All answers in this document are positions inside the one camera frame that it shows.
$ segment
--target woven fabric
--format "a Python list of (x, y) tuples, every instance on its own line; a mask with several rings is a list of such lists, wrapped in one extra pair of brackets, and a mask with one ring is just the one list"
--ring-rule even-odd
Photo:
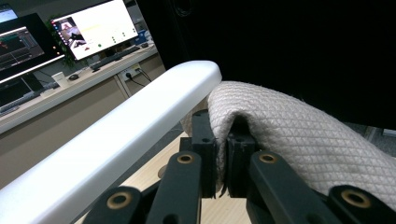
[(220, 145), (218, 186), (226, 137), (241, 117), (260, 148), (281, 155), (310, 188), (328, 195), (333, 186), (352, 185), (396, 210), (396, 160), (339, 120), (287, 94), (235, 81), (221, 82), (207, 102)]

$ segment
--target power outlet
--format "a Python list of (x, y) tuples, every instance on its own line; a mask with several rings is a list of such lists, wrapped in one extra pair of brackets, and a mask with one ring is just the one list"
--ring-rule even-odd
[(141, 68), (140, 64), (136, 63), (136, 64), (132, 65), (131, 67), (126, 68), (123, 71), (121, 71), (120, 74), (121, 74), (123, 80), (126, 81), (126, 80), (129, 80), (129, 78), (126, 76), (126, 74), (129, 73), (129, 74), (131, 74), (131, 77), (134, 77), (140, 73), (140, 72), (136, 71), (137, 69), (140, 69), (140, 68)]

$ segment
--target black monitor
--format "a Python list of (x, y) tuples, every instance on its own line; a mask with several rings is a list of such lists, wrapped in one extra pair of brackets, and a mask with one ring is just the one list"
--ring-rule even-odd
[(18, 16), (8, 3), (0, 4), (0, 22), (17, 19)]
[(114, 47), (138, 36), (122, 0), (85, 7), (51, 22), (76, 62), (101, 52), (109, 56)]
[(0, 23), (0, 84), (64, 57), (34, 13)]
[(36, 13), (1, 22), (0, 105), (43, 88), (31, 72), (62, 57), (64, 53)]

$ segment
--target monitor screen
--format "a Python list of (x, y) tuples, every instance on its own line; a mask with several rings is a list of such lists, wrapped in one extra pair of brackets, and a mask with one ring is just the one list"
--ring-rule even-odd
[(105, 1), (51, 21), (76, 61), (138, 36), (122, 0)]
[(63, 56), (36, 13), (0, 23), (0, 83), (56, 62)]
[(17, 19), (18, 16), (8, 3), (0, 4), (0, 22)]

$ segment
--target black fabric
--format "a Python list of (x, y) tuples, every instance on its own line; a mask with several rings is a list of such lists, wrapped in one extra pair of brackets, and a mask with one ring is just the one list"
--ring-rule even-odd
[(392, 1), (137, 4), (166, 68), (214, 61), (224, 80), (285, 92), (341, 121), (396, 129)]

